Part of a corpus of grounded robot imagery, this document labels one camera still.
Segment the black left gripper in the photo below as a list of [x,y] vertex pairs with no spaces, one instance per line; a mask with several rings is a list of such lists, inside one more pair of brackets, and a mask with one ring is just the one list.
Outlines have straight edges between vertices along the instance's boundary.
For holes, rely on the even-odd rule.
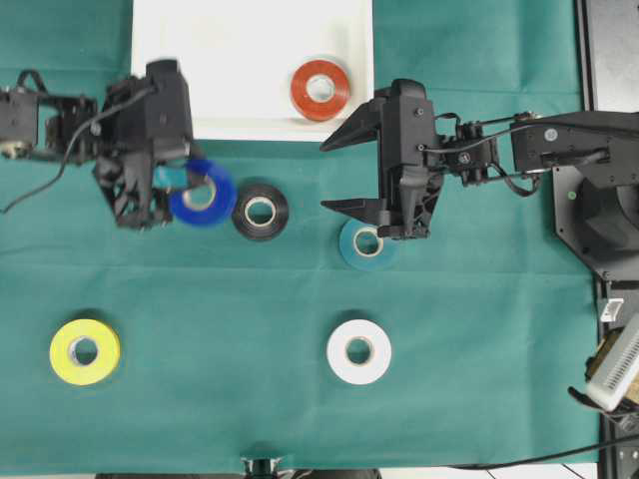
[[[106,90],[94,178],[120,228],[172,220],[166,191],[209,188],[211,167],[194,141],[189,87],[175,59],[146,65]],[[158,167],[188,156],[185,168]]]

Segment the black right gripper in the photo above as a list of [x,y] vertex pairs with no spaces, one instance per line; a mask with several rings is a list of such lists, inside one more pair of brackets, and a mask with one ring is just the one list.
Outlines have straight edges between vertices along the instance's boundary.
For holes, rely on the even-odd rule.
[[328,152],[375,141],[378,131],[379,199],[321,201],[336,213],[377,225],[389,239],[424,239],[443,186],[435,170],[440,137],[425,87],[395,79],[357,107],[320,145]]

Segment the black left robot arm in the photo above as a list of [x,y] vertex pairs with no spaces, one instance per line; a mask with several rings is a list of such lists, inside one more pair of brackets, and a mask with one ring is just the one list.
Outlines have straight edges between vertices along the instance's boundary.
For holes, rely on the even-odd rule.
[[175,59],[151,62],[142,77],[108,87],[104,102],[55,95],[24,70],[1,92],[1,155],[10,160],[92,163],[94,179],[120,228],[169,223],[174,200],[214,186],[200,165],[186,79]]

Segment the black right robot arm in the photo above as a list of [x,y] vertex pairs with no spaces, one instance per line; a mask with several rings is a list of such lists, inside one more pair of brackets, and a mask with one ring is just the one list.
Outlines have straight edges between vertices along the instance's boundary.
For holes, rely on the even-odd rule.
[[327,207],[376,227],[384,238],[425,239],[446,176],[465,186],[503,181],[521,197],[544,173],[555,180],[555,229],[562,241],[605,281],[638,277],[638,117],[581,111],[501,120],[512,146],[512,173],[502,168],[496,134],[485,123],[457,122],[452,135],[422,84],[397,79],[361,104],[322,145],[331,151],[377,145],[378,195],[336,200]]

